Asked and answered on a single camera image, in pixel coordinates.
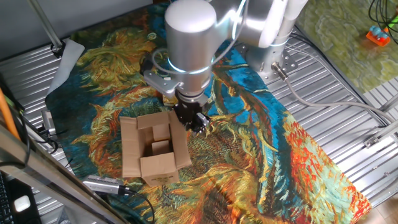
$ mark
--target black cable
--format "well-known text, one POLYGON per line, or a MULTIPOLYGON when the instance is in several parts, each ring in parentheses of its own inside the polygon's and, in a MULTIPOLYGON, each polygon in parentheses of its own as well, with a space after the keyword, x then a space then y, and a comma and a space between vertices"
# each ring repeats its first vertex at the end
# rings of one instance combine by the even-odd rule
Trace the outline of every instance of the black cable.
POLYGON ((150 203, 150 201, 148 200, 148 198, 146 198, 145 196, 143 196, 142 194, 137 193, 137 192, 134 192, 133 195, 138 195, 138 196, 142 197, 143 199, 145 199, 145 201, 148 202, 150 209, 152 210, 152 224, 155 223, 155 210, 154 210, 154 207, 152 206, 152 204, 150 203))
POLYGON ((135 191, 131 191, 131 190, 127 190, 127 189, 126 189, 125 192, 126 192, 127 194, 129 194, 129 195, 132 195, 132 196, 138 195, 138 196, 142 197, 145 201, 148 202, 148 204, 149 204, 149 206, 150 206, 150 209, 152 210, 152 223, 155 223, 155 210, 154 210, 154 207, 152 206, 151 202, 148 200, 148 198, 145 197, 145 196, 143 196, 142 194, 140 194, 140 193, 138 193, 138 192, 135 192, 135 191))
POLYGON ((20 136, 24 136, 23 141, 24 141, 24 143, 26 144, 26 147, 27 147, 24 163, 21 163, 21 162, 0 162, 0 167, 3 167, 3 166, 14 166, 14 167, 16 167, 18 169, 24 169, 24 168, 27 167, 27 163, 28 163, 29 157, 30 157, 31 148, 30 148, 30 138, 29 138, 29 134, 27 132, 26 122, 25 122, 24 116, 22 114, 22 111, 20 111, 20 113, 19 113, 19 119, 21 120, 20 124, 22 125, 22 131, 23 131, 23 133, 19 133, 19 134, 20 134, 20 136))
POLYGON ((71 163, 71 161, 73 161, 73 158, 71 158, 71 159, 69 160, 69 162, 65 165, 65 168, 67 168, 67 166, 71 163))
POLYGON ((35 141, 37 143, 40 143, 40 144, 45 144, 45 143, 49 143, 50 144, 50 142, 52 142, 53 146, 54 146, 54 150, 50 152, 50 155, 54 154, 58 150, 58 147, 59 147, 58 143, 56 141, 54 141, 53 139, 50 139, 50 138, 45 139, 45 141, 38 141, 38 140, 35 140, 35 141))
POLYGON ((0 162, 0 167, 4 166, 14 166, 18 169, 24 169, 25 165, 21 162, 0 162))
POLYGON ((398 40, 394 37, 391 31, 393 32, 398 32, 398 30, 395 30, 394 28, 389 27, 389 24, 398 24, 398 22, 389 22, 387 20, 393 20, 395 18, 389 18, 387 14, 387 9, 388 9, 388 0, 372 0, 372 3, 369 7, 368 10, 368 16, 370 20, 377 22, 378 26, 380 27, 381 30, 384 30, 383 26, 386 26, 388 29, 388 34, 390 36, 390 39, 392 39, 396 44, 398 44, 398 40), (372 16, 372 8, 373 5, 376 4, 376 10, 375 10, 375 16, 376 18, 373 18, 372 16))
POLYGON ((25 118, 24 118, 22 112, 19 113, 19 118, 21 119, 21 123, 24 128, 25 144, 27 147, 24 164, 25 164, 25 167, 27 167, 27 162, 29 161, 29 157, 30 157, 30 139, 29 139, 29 135, 27 133, 25 118))

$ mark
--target cable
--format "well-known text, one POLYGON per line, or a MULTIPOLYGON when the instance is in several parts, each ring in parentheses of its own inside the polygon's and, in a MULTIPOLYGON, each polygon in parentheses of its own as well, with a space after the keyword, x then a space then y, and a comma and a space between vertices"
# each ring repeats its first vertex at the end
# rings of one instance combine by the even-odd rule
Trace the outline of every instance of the cable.
MULTIPOLYGON (((243 30, 243 27, 244 27, 244 24, 246 23, 246 17, 248 16, 248 8, 249 8, 249 7, 248 7, 248 6, 249 6, 249 0, 242 0, 241 2, 243 2, 243 1, 246 1, 246 2, 244 3, 245 6, 244 6, 244 12, 243 12, 243 16, 242 16, 241 27, 239 28, 238 32, 236 33, 236 38, 233 39, 233 40, 231 41, 231 43, 229 43, 229 45, 227 46, 227 48, 226 48, 216 59, 214 59, 214 61, 212 61, 211 65, 215 65, 219 60, 221 60, 221 59, 229 52, 229 50, 231 50, 231 48, 234 46, 235 42, 238 40, 239 36, 241 35, 242 30, 243 30)), ((162 67, 156 62, 155 56, 156 56, 157 54, 161 53, 161 52, 166 51, 166 50, 167 50, 167 49, 159 48, 159 49, 154 50, 153 53, 152 53, 152 63, 155 65, 155 67, 156 67, 157 69, 159 69, 159 70, 162 71, 162 72, 166 72, 166 73, 173 74, 173 75, 186 75, 186 74, 189 74, 189 73, 193 73, 193 72, 197 72, 197 71, 199 71, 199 70, 205 69, 205 68, 202 68, 202 69, 199 69, 199 70, 189 71, 189 72, 176 72, 176 71, 171 71, 171 70, 167 70, 167 69, 165 69, 165 68, 162 68, 162 67)))
POLYGON ((50 155, 54 154, 58 150, 58 147, 59 147, 58 143, 50 138, 45 139, 45 141, 38 141, 38 140, 35 140, 35 141, 40 144, 45 144, 45 143, 50 144, 50 142, 54 143, 54 150, 50 152, 50 155))
POLYGON ((391 21, 391 20, 394 20, 395 18, 388 17, 387 8, 388 8, 388 0, 372 0, 372 3, 371 3, 371 5, 369 7, 369 10, 368 10, 368 16, 369 16, 370 20, 372 20, 374 22, 377 22, 377 24, 378 24, 378 26, 380 27, 381 30, 384 29, 382 27, 382 25, 386 26, 387 29, 388 29, 388 33, 389 33, 390 38, 396 44, 398 44, 398 40, 392 35, 392 32, 391 32, 391 31, 398 32, 398 30, 395 30, 395 29, 391 28, 390 25, 389 25, 389 24, 398 24, 398 22, 392 22, 391 21), (376 5, 376 10, 375 10, 376 18, 373 18, 373 16, 372 16, 373 5, 376 5))
POLYGON ((363 103, 357 103, 357 102, 336 102, 336 103, 311 103, 308 101, 305 101, 303 98, 301 98, 296 91, 293 89, 292 84, 290 84, 289 79, 285 80, 286 85, 288 86, 288 88, 291 90, 291 92, 293 93, 293 95, 303 104, 307 105, 307 106, 313 106, 313 107, 329 107, 329 106, 343 106, 343 105, 350 105, 350 106, 358 106, 358 107, 362 107, 371 111, 374 111, 375 113, 378 113, 379 115, 382 115, 383 117, 385 117, 386 119, 388 119, 391 123, 393 123, 395 120, 392 119, 388 114, 386 114, 385 112, 376 109, 372 106, 363 104, 363 103))
MULTIPOLYGON (((300 32, 300 33, 303 33, 302 31, 301 31, 301 29, 298 27, 298 26, 296 26, 296 25, 294 25, 295 26, 295 28, 300 32)), ((302 41, 302 42, 304 42, 304 43, 306 43, 306 44, 308 44, 309 46, 311 46, 311 47, 313 47, 317 52, 318 52, 318 54, 320 54, 320 56, 322 57, 322 59, 324 60, 324 61, 326 61, 326 63, 335 71, 335 73, 336 74, 338 74, 339 76, 340 76, 340 78, 342 78, 342 79, 345 79, 345 77, 340 73, 340 71, 333 65, 333 63, 328 59, 328 57, 321 51, 321 49, 319 49, 319 47, 317 47, 315 44, 313 44, 312 42, 311 42, 311 40, 309 40, 308 38, 306 38, 305 36, 303 36, 303 35, 300 35, 300 34, 296 34, 296 33, 291 33, 291 37, 293 37, 293 38, 295 38, 295 39, 297 39, 297 40, 300 40, 300 41, 302 41)), ((355 93, 353 93, 350 89, 347 89, 351 94, 353 94, 354 96, 356 96, 362 103, 363 102, 366 102, 366 100, 364 100, 364 98, 361 96, 361 95, 359 95, 359 94, 355 94, 355 93)))
MULTIPOLYGON (((314 58, 314 59, 315 59, 316 61, 318 61, 321 65, 323 65, 324 68, 327 69, 329 73, 332 73, 332 72, 329 70, 329 68, 328 68, 320 59, 314 57, 314 56, 311 55, 310 53, 308 53, 308 52, 306 52, 306 51, 304 51, 304 50, 302 50, 302 49, 300 49, 300 48, 298 48, 298 47, 296 47, 296 46, 290 45, 290 44, 286 44, 286 47, 289 48, 290 50, 293 50, 293 51, 296 51, 296 52, 298 52, 298 53, 308 55, 308 56, 310 56, 311 58, 314 58)), ((391 118, 391 117, 390 117, 388 114, 386 114, 385 112, 383 112, 383 111, 381 111, 381 110, 379 110, 379 109, 376 109, 376 108, 374 108, 374 107, 372 107, 372 106, 366 105, 366 104, 364 104, 364 103, 357 103, 357 102, 336 102, 336 103, 316 104, 316 103, 307 102, 307 101, 305 101, 304 99, 302 99, 301 97, 299 97, 299 96, 296 94, 296 92, 294 91, 292 85, 290 84, 290 82, 289 82, 288 80, 286 80, 285 82, 286 82, 287 86, 290 88, 290 90, 292 91, 293 95, 295 95, 296 98, 297 98, 300 102, 302 102, 303 104, 305 104, 305 105, 308 105, 308 106, 317 105, 316 107, 326 107, 327 105, 329 105, 329 106, 338 106, 338 105, 359 106, 359 107, 362 107, 362 108, 369 109, 369 110, 371 110, 371 111, 373 111, 373 112, 375 112, 375 113, 377 113, 377 114, 379 114, 379 115, 385 117, 386 119, 388 119, 388 120, 389 120, 390 122, 392 122, 392 123, 395 121, 393 118, 391 118)))
MULTIPOLYGON (((293 46, 293 45, 290 45, 290 44, 286 44, 286 47, 287 47, 288 49, 290 49, 290 50, 293 50, 293 51, 296 51, 296 52, 298 52, 298 53, 302 53, 302 54, 308 55, 308 56, 310 56, 311 58, 314 58, 314 59, 315 59, 316 61, 318 61, 321 65, 323 65, 324 68, 325 68, 330 74, 333 74, 333 73, 329 70, 329 68, 322 62, 322 60, 316 58, 316 57, 313 56, 312 54, 310 54, 310 53, 304 51, 303 49, 301 49, 301 48, 299 48, 299 47, 296 47, 296 46, 293 46)), ((342 85, 344 86, 344 84, 343 84, 338 78, 337 78, 337 81, 338 81, 340 84, 342 84, 342 85)), ((351 93, 352 95, 355 95, 355 93, 353 93, 351 90, 347 89, 347 91, 348 91, 349 93, 351 93)))
POLYGON ((151 202, 148 200, 148 198, 143 196, 142 194, 140 194, 138 192, 135 192, 135 191, 132 191, 132 190, 127 190, 126 189, 126 193, 129 194, 129 195, 132 195, 132 196, 138 195, 138 196, 142 197, 145 201, 148 202, 148 204, 150 206, 150 209, 152 210, 152 223, 155 223, 155 210, 154 210, 154 207, 152 206, 151 202))
POLYGON ((1 91, 1 89, 0 89, 0 110, 2 112, 4 120, 6 121, 6 125, 7 125, 9 132, 11 132, 11 134, 13 136, 15 136, 15 138, 17 138, 18 140, 21 140, 21 138, 19 137, 19 134, 18 134, 17 127, 15 126, 14 120, 12 118, 10 108, 8 107, 6 98, 4 97, 4 94, 1 91))
POLYGON ((24 169, 25 165, 21 162, 0 162, 0 167, 4 166, 14 166, 18 169, 24 169))
POLYGON ((25 144, 27 147, 27 151, 26 151, 26 156, 25 156, 25 161, 24 161, 24 166, 27 167, 27 162, 29 161, 29 157, 30 157, 30 139, 29 139, 29 134, 27 132, 27 128, 26 128, 26 123, 25 123, 25 119, 22 115, 22 112, 19 113, 19 118, 21 119, 21 124, 24 130, 24 136, 25 136, 25 144))

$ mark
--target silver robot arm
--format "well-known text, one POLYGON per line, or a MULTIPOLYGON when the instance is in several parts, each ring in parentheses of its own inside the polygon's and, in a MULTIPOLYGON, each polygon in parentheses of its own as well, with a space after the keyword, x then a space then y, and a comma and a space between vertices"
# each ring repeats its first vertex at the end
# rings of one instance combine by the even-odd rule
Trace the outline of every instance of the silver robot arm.
MULTIPOLYGON (((187 129, 200 133, 209 122, 209 117, 202 113, 207 102, 203 92, 210 83, 211 66, 215 63, 218 47, 227 39, 237 39, 254 49, 269 49, 275 41, 283 41, 277 37, 286 20, 285 11, 293 9, 298 15, 302 9, 297 13, 294 7, 289 8, 288 0, 250 0, 250 4, 246 4, 246 1, 178 0, 166 10, 167 50, 169 64, 173 68, 173 71, 169 71, 171 79, 164 80, 149 70, 144 72, 144 79, 162 94, 177 97, 178 104, 174 110, 187 129), (243 21, 245 7, 248 8, 243 21)), ((258 71, 260 68, 257 68, 257 64, 265 64, 259 61, 279 62, 276 58, 261 55, 249 64, 258 71)))

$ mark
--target open cardboard box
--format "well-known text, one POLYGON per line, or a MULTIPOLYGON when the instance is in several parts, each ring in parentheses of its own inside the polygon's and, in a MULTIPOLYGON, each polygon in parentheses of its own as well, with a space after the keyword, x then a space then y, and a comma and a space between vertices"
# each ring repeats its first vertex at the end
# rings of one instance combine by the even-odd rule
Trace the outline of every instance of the open cardboard box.
POLYGON ((120 125, 123 177, 142 177, 150 186, 180 181, 178 170, 192 163, 187 132, 174 111, 120 117, 120 125))

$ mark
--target painted tapestry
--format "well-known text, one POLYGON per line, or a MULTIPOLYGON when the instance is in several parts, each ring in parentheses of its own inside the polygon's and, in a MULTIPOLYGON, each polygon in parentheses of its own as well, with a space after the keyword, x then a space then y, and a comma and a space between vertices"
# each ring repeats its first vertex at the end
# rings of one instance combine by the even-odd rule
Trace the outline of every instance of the painted tapestry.
MULTIPOLYGON (((68 130, 59 141, 77 177, 121 179, 119 116, 170 110, 139 74, 142 56, 165 47, 166 7, 145 7, 72 36, 86 50, 46 104, 56 129, 68 130)), ((167 54, 157 59, 167 66, 167 54)), ((152 202, 156 223, 356 223, 370 211, 236 50, 213 67, 205 94, 211 123, 205 133, 188 133, 192 166, 179 171, 181 182, 149 187, 124 179, 152 202)), ((132 223, 151 219, 139 197, 110 201, 132 223)))

